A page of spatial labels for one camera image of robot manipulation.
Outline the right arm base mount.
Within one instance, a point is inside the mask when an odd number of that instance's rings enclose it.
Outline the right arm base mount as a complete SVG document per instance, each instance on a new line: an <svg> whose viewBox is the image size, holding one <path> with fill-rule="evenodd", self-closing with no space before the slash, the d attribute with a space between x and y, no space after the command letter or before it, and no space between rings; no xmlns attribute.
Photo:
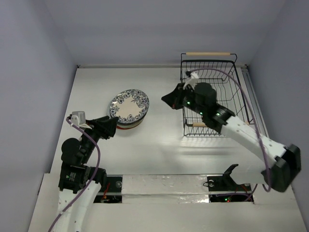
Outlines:
<svg viewBox="0 0 309 232"><path fill-rule="evenodd" d="M251 184L236 184L230 177L223 175L207 176L203 183L209 192L210 203L254 203Z"/></svg>

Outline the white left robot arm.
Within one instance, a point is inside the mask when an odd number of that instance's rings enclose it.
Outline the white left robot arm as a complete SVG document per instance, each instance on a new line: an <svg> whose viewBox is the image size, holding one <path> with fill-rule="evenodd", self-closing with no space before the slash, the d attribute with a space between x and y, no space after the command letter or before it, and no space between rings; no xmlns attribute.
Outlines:
<svg viewBox="0 0 309 232"><path fill-rule="evenodd" d="M79 139L69 138L61 146L61 170L57 216L50 232L81 232L96 195L108 188L106 170L99 167L100 139L114 137L118 118L104 116L87 120L84 111L74 111L68 124L81 132Z"/></svg>

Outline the grey reindeer plate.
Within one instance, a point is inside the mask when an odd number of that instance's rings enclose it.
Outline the grey reindeer plate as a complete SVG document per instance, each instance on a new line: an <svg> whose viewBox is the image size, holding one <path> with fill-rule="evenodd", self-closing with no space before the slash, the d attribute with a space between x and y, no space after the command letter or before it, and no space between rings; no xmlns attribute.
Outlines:
<svg viewBox="0 0 309 232"><path fill-rule="evenodd" d="M141 118L139 120L136 120L135 122L130 122L130 123L121 123L120 121L117 122L117 126L123 127L123 128L127 128L127 127L136 127L138 126L142 121L144 120L144 118Z"/></svg>

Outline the red and teal floral plate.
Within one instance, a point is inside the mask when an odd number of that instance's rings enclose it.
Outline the red and teal floral plate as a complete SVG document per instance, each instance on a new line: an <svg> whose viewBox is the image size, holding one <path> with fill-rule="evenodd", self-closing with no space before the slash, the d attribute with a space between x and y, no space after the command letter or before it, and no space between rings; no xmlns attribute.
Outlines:
<svg viewBox="0 0 309 232"><path fill-rule="evenodd" d="M123 128L123 127L120 127L120 126L116 126L116 128L117 128L118 130L130 130L130 129L135 128L135 127Z"/></svg>

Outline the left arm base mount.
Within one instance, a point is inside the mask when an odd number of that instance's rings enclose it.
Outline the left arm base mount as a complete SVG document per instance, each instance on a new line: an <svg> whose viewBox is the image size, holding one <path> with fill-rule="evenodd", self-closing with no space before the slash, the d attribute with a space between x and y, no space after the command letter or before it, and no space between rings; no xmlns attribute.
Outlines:
<svg viewBox="0 0 309 232"><path fill-rule="evenodd" d="M122 203L122 175L108 175L107 184L101 188L94 203Z"/></svg>

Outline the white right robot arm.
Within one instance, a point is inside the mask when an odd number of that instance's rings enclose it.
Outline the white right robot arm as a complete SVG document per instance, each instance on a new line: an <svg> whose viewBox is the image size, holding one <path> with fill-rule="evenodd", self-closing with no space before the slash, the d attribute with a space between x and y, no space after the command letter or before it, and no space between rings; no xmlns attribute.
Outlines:
<svg viewBox="0 0 309 232"><path fill-rule="evenodd" d="M301 151L294 144L285 146L259 133L234 112L217 102L216 90L208 83L179 83L161 98L174 110L188 108L199 114L210 129L227 136L265 163L263 182L277 192L285 192L301 171Z"/></svg>

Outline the blue floral rimmed plate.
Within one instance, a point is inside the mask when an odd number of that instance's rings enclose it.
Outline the blue floral rimmed plate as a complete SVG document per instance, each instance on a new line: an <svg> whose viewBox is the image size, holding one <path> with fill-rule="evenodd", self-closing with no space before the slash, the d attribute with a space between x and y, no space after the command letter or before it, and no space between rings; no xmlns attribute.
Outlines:
<svg viewBox="0 0 309 232"><path fill-rule="evenodd" d="M135 122L144 118L150 106L148 96L139 89L124 90L111 102L111 117L118 117L121 123Z"/></svg>

